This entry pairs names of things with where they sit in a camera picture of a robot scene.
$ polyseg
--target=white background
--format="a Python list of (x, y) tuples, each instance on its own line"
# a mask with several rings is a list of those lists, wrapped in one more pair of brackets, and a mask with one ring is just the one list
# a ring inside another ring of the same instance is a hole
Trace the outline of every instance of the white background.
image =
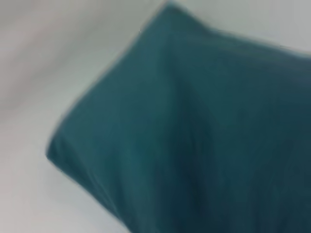
[[(123, 233), (45, 158), (66, 110), (162, 0), (0, 0), (0, 232)], [(211, 26), (309, 54), (309, 0), (180, 0)]]

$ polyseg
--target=teal fabric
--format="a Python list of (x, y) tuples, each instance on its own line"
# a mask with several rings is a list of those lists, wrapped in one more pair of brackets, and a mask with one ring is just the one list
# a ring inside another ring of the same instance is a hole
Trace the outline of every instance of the teal fabric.
[(310, 233), (311, 61), (166, 6), (47, 155), (133, 233)]

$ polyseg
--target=teal pillow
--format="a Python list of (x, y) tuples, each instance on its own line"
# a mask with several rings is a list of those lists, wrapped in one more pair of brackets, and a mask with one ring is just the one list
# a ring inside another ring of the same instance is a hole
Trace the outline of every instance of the teal pillow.
[(133, 233), (309, 233), (311, 62), (168, 5), (47, 156)]

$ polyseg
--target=teal cloth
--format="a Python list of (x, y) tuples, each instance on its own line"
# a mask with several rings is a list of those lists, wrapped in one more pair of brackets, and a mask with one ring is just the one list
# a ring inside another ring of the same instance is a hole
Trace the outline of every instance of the teal cloth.
[(168, 5), (47, 155), (133, 233), (310, 233), (311, 61)]

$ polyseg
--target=cushion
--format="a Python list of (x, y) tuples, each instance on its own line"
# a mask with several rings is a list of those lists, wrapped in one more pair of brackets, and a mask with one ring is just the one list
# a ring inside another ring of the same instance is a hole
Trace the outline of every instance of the cushion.
[(167, 5), (47, 157), (133, 233), (311, 232), (311, 61)]

